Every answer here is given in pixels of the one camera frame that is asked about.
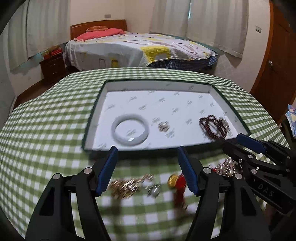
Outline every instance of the door frame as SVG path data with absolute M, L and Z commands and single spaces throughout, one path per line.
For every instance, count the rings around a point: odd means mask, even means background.
M 263 62 L 261 65 L 261 68 L 259 70 L 258 76 L 253 84 L 253 87 L 250 91 L 250 94 L 253 95 L 255 92 L 255 89 L 257 88 L 260 79 L 263 75 L 263 72 L 265 70 L 267 61 L 268 61 L 268 57 L 269 57 L 269 53 L 270 53 L 270 49 L 271 49 L 271 43 L 272 43 L 272 37 L 274 34 L 274 4 L 271 0 L 269 0 L 269 6 L 270 6 L 270 27 L 269 27 L 269 36 L 268 36 L 268 40 L 267 40 L 267 46 L 266 46 L 266 51 L 265 51 L 265 55 L 263 58 Z

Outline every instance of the bracelet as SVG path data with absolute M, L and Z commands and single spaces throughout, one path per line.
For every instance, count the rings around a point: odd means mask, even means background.
M 218 133 L 214 133 L 211 130 L 209 123 L 212 122 L 217 127 Z M 203 127 L 207 135 L 214 140 L 225 140 L 229 127 L 226 120 L 220 118 L 219 120 L 214 115 L 208 115 L 207 117 L 200 118 L 200 125 Z
M 116 127 L 121 122 L 126 121 L 126 120 L 137 120 L 137 121 L 141 122 L 145 127 L 144 132 L 140 136 L 133 137 L 133 138 L 123 138 L 123 137 L 119 136 L 118 134 L 116 134 L 115 133 Z M 115 121 L 113 122 L 113 124 L 111 126 L 111 133 L 112 133 L 113 138 L 117 142 L 119 142 L 120 144 L 123 144 L 126 146 L 135 146 L 135 145 L 141 144 L 142 142 L 144 142 L 146 140 L 146 138 L 149 135 L 149 125 L 148 125 L 148 122 L 140 115 L 137 115 L 137 114 L 121 115 L 121 116 L 118 116 L 115 119 Z

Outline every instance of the white curtain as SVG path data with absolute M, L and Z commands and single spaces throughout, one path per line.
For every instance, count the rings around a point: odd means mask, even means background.
M 69 40 L 70 0 L 30 0 L 27 20 L 28 56 Z
M 190 0 L 156 0 L 150 32 L 186 36 Z
M 186 37 L 242 58 L 248 0 L 192 0 Z
M 14 13 L 8 25 L 8 60 L 13 70 L 28 60 L 26 46 L 27 0 Z

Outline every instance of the tablecloth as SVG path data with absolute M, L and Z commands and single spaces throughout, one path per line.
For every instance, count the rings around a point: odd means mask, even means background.
M 251 137 L 274 140 L 287 146 L 276 123 L 265 109 L 238 85 L 212 75 L 154 68 L 101 69 L 70 74 L 37 98 L 18 106 L 0 132 L 0 205 L 24 237 L 34 207 L 54 173 L 63 176 L 92 166 L 81 149 L 87 120 L 100 88 L 106 80 L 168 79 L 214 84 L 237 110 L 251 130 Z M 202 161 L 204 166 L 225 158 L 218 155 Z M 187 189 L 187 211 L 173 208 L 173 192 L 166 182 L 181 173 L 177 158 L 120 161 L 112 179 L 155 175 L 163 184 L 161 194 L 147 199 L 145 192 L 113 200 L 110 191 L 97 198 L 98 207 L 112 240 L 184 240 L 199 198 Z M 79 213 L 73 198 L 77 234 L 83 237 Z M 213 236 L 219 233 L 223 202 Z

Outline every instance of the white jade bangle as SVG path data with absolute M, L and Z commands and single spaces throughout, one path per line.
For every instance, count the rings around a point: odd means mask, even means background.
M 144 132 L 140 136 L 133 137 L 133 138 L 122 138 L 121 136 L 116 134 L 115 133 L 116 127 L 121 122 L 126 121 L 126 120 L 137 120 L 137 121 L 141 122 L 145 127 Z M 112 132 L 112 137 L 120 144 L 123 144 L 126 146 L 135 146 L 135 145 L 141 144 L 142 142 L 144 142 L 146 140 L 146 138 L 149 135 L 149 125 L 148 125 L 148 122 L 140 115 L 137 115 L 137 114 L 121 115 L 121 116 L 118 116 L 115 119 L 115 121 L 113 122 L 113 124 L 111 126 L 111 132 Z

